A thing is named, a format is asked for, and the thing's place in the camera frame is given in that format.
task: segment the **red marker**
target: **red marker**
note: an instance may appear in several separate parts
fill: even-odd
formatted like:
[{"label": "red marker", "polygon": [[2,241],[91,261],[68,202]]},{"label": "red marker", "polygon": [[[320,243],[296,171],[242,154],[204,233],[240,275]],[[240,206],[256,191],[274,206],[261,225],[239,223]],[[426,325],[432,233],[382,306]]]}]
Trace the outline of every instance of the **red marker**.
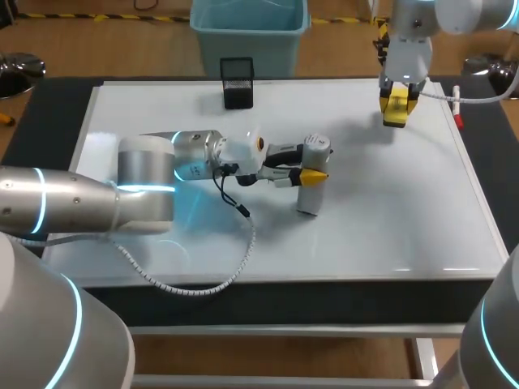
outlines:
[{"label": "red marker", "polygon": [[[458,85],[456,85],[453,89],[453,97],[456,100],[460,100],[460,87]],[[461,118],[459,102],[453,102],[453,116],[454,121],[456,122],[457,129],[459,131],[463,130],[463,119]]]}]

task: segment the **metal table frame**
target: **metal table frame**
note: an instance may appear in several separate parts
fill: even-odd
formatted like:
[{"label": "metal table frame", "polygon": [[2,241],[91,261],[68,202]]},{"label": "metal table frame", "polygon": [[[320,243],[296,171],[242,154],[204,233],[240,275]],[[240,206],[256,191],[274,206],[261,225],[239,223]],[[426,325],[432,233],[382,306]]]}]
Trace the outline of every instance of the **metal table frame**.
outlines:
[{"label": "metal table frame", "polygon": [[362,388],[410,389],[461,387],[457,352],[439,372],[431,337],[459,338],[462,324],[430,326],[186,326],[186,327],[131,327],[132,335],[175,336],[310,336],[333,338],[411,338],[414,362],[419,379],[358,379],[358,378],[304,378],[304,377],[235,377],[138,374],[135,387],[199,387],[199,388]]}]

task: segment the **yellow black warning tape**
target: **yellow black warning tape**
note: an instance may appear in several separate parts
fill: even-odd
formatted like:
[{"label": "yellow black warning tape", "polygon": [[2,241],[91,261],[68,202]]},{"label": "yellow black warning tape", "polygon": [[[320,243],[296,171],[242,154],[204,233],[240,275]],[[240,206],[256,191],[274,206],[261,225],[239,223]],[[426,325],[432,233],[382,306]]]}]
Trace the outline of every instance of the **yellow black warning tape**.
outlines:
[{"label": "yellow black warning tape", "polygon": [[388,19],[379,19],[376,21],[376,25],[379,28],[379,39],[373,41],[373,45],[377,49],[377,55],[380,65],[384,66],[386,63],[386,57],[388,56],[389,48],[389,30],[388,30]]},{"label": "yellow black warning tape", "polygon": [[20,19],[93,19],[101,22],[107,19],[146,20],[150,22],[189,23],[189,18],[182,16],[140,16],[116,14],[18,14]]},{"label": "yellow black warning tape", "polygon": [[312,24],[371,24],[378,25],[378,23],[385,22],[387,23],[389,18],[371,18],[371,19],[362,19],[362,18],[332,18],[332,19],[319,19],[319,18],[311,18]]},{"label": "yellow black warning tape", "polygon": [[[130,19],[130,20],[146,20],[157,22],[175,22],[189,23],[188,17],[183,16],[141,16],[141,15],[120,15],[120,14],[18,14],[20,19],[93,19],[101,22],[106,19]],[[378,25],[381,22],[387,22],[385,18],[331,18],[320,19],[312,18],[313,24],[371,24]]]}]

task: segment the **whiteboard surface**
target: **whiteboard surface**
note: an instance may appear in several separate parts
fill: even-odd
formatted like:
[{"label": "whiteboard surface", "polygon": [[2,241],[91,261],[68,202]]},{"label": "whiteboard surface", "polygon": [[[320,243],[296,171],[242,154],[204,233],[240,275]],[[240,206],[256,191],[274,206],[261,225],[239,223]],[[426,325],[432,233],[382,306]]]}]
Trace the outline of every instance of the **whiteboard surface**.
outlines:
[{"label": "whiteboard surface", "polygon": [[[442,93],[439,84],[426,90]],[[225,111],[218,82],[107,84],[76,171],[114,179],[118,140],[128,135],[259,125],[270,143],[301,143],[319,132],[334,153],[318,217],[294,210],[295,188],[226,183],[257,226],[238,282],[493,278],[506,250],[448,105],[422,97],[407,127],[393,129],[381,124],[378,94],[375,79],[259,81],[253,109]],[[170,233],[116,240],[163,282],[226,279],[245,252],[247,223],[210,181],[176,188]],[[145,284],[100,242],[55,246],[44,260],[82,286]]]}]

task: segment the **teal trash bin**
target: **teal trash bin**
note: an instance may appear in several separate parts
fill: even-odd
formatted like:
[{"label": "teal trash bin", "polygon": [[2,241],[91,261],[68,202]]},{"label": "teal trash bin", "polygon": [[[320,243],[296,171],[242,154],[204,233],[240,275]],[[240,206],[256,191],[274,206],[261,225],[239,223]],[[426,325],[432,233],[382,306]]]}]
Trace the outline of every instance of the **teal trash bin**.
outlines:
[{"label": "teal trash bin", "polygon": [[220,58],[252,57],[256,77],[292,77],[311,18],[307,0],[193,0],[190,25],[208,76]]}]

